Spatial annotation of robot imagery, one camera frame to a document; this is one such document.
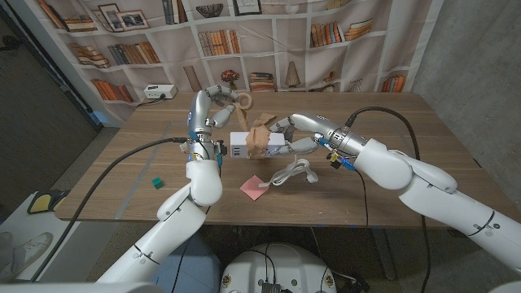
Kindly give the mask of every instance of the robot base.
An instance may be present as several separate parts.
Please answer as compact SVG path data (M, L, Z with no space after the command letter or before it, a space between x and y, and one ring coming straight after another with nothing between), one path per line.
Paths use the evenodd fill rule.
M265 253L266 245L261 244L252 250ZM271 243L266 254L274 263L276 284L280 285L279 289L288 289L293 293L336 293L333 274L313 253L288 243ZM243 252L226 267L222 274L221 293L263 292L266 265L269 283L273 284L274 270L269 259L265 260L263 254L251 250Z

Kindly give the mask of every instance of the bookshelf backdrop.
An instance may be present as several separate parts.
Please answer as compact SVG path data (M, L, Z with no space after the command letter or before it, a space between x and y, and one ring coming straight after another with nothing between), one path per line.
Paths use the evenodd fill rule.
M194 77L203 88L229 85L221 80L229 69L240 75L237 91L408 92L443 3L25 1L121 120L146 85L198 90Z

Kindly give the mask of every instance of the pink sticky note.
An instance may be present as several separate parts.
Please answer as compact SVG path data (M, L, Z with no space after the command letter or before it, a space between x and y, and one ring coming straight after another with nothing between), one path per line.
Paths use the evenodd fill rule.
M247 194L247 196L251 197L253 200L257 200L269 189L269 186L259 187L259 184L261 183L264 182L259 177L253 175L253 177L244 182L240 190L242 190L245 194Z

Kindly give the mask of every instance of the green block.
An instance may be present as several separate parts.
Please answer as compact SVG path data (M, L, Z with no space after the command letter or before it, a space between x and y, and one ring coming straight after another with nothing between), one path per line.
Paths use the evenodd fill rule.
M163 187L163 182L159 177L152 179L152 184L154 187L158 190L159 188Z

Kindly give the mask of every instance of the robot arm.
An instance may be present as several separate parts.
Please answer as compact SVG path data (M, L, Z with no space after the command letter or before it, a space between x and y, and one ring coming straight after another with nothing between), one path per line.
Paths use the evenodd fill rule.
M208 118L212 101L236 101L239 96L219 85L201 90L192 100L188 116L188 148L191 156L186 164L190 183L171 195L157 211L159 222L143 235L98 282L146 282L160 263L201 227L206 214L199 207L209 207L222 195L218 163L214 155L225 155L221 142L210 140L212 127L223 127L234 110L229 105Z
M309 131L313 137L288 143L272 155L298 153L293 145L297 144L301 150L301 145L306 144L308 151L318 145L329 148L339 162L345 160L343 156L355 156L355 168L382 188L399 190L400 200L407 207L461 231L521 273L521 224L458 191L454 178L442 169L399 151L389 151L374 139L366 141L321 116L293 114L270 130L284 132L290 128Z

